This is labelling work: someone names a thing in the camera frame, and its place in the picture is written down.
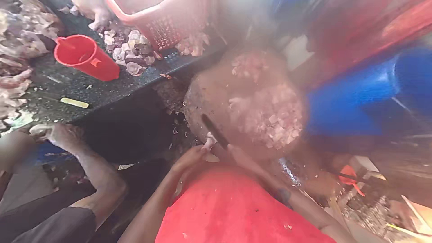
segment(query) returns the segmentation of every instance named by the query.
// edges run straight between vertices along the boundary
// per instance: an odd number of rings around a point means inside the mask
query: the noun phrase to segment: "black countertop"
[[[43,1],[61,19],[65,25],[64,36],[83,34],[87,35],[104,49],[103,39],[88,28],[91,20],[82,16],[64,14],[57,9],[65,5],[58,0]],[[103,82],[95,79],[79,70],[66,67],[56,62],[52,53],[31,61],[34,68],[31,80],[33,81],[27,94],[23,98],[28,103],[21,107],[23,110],[35,113],[34,119],[39,122],[71,122],[83,118],[95,110],[116,102],[133,92],[142,89],[158,80],[165,79],[160,74],[174,74],[194,63],[200,63],[206,58],[225,50],[225,44],[221,38],[210,34],[211,45],[206,48],[201,57],[181,56],[176,49],[162,52],[163,60],[148,67],[145,72],[135,77],[126,71],[126,67],[120,66],[120,77],[116,80]],[[86,109],[59,102],[61,97],[67,97],[89,104]]]

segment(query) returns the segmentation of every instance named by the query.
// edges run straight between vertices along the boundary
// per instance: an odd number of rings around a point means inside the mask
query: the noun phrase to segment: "knife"
[[[210,120],[210,118],[206,114],[201,115],[201,120],[203,120],[204,125],[206,128],[212,133],[212,135],[215,137],[217,142],[222,146],[223,149],[228,148],[228,140],[223,136],[222,132],[217,129],[215,124]]]

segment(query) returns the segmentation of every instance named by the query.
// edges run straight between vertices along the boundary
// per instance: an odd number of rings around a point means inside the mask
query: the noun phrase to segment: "red crate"
[[[142,0],[106,1],[124,24],[136,26],[158,51],[201,31],[207,22],[208,0],[164,0],[136,13],[133,10],[139,9]]]

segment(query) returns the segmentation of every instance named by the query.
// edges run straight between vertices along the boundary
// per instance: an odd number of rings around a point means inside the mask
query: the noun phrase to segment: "jug handle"
[[[98,63],[100,63],[100,62],[101,62],[101,60],[95,58],[95,59],[93,59],[93,60],[90,62],[90,64],[93,65],[93,66],[95,66],[95,67],[97,67],[97,66],[98,66]]]

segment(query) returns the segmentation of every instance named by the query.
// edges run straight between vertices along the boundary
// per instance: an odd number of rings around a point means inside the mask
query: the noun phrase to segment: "blue barrel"
[[[388,127],[414,132],[416,124],[400,123],[406,109],[432,120],[432,50],[405,50],[389,60],[313,90],[307,94],[311,134],[330,136],[388,135]]]

